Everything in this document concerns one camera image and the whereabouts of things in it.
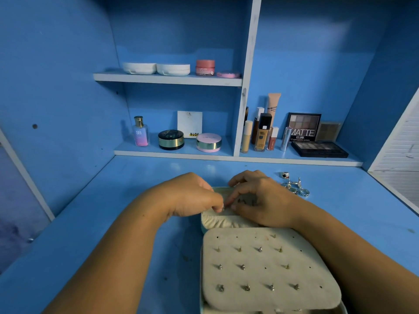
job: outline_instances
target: lip gloss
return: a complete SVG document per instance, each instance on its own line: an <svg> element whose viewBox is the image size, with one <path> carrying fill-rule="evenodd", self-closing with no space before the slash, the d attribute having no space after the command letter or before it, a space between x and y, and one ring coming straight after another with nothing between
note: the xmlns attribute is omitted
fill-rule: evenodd
<svg viewBox="0 0 419 314"><path fill-rule="evenodd" d="M265 108L263 107L258 107L256 110L256 116L255 116L255 120L253 122L253 131L252 131L252 144L256 143L256 137L258 136L258 129L259 129L259 119L261 117L261 114L264 113Z"/></svg>
<svg viewBox="0 0 419 314"><path fill-rule="evenodd" d="M279 127L272 127L272 134L269 138L268 142L268 151L273 151L275 148L276 137L278 136L278 131L280 130Z"/></svg>

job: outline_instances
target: pink compact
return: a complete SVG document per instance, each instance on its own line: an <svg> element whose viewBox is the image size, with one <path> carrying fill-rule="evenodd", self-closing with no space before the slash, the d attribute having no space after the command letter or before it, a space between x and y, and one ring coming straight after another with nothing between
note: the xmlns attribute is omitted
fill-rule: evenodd
<svg viewBox="0 0 419 314"><path fill-rule="evenodd" d="M221 78L240 78L240 73L229 72L229 71L217 72L217 77L221 77Z"/></svg>
<svg viewBox="0 0 419 314"><path fill-rule="evenodd" d="M215 133L198 134L196 148L207 153L217 152L221 149L221 137Z"/></svg>
<svg viewBox="0 0 419 314"><path fill-rule="evenodd" d="M214 76L215 61L210 59L197 59L195 72L197 76Z"/></svg>

